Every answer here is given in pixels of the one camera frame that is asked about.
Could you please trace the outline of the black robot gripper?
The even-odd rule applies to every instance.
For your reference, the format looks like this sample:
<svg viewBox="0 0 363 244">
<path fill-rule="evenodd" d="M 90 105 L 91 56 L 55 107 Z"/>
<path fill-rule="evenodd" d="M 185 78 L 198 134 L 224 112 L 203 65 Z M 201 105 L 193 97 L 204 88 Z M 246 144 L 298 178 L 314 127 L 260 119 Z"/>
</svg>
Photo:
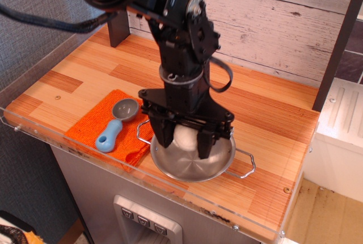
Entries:
<svg viewBox="0 0 363 244">
<path fill-rule="evenodd" d="M 174 139 L 177 124 L 198 130 L 197 150 L 200 159 L 209 158 L 219 138 L 229 138 L 234 115 L 210 96 L 210 69 L 186 84 L 164 82 L 162 89 L 142 89 L 142 112 L 150 119 L 159 144 L 167 148 Z"/>
</svg>

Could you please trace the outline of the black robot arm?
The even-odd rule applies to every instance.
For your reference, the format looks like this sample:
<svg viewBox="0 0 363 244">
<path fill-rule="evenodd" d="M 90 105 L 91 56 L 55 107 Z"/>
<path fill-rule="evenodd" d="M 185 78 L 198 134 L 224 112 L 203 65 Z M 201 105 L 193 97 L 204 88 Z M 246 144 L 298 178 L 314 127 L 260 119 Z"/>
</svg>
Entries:
<svg viewBox="0 0 363 244">
<path fill-rule="evenodd" d="M 234 115 L 210 96 L 210 64 L 220 35 L 206 15 L 204 0 L 85 0 L 105 12 L 130 10 L 143 16 L 160 51 L 162 89 L 144 89 L 142 111 L 164 148 L 174 140 L 177 125 L 197 130 L 201 159 L 220 138 L 230 138 Z"/>
</svg>

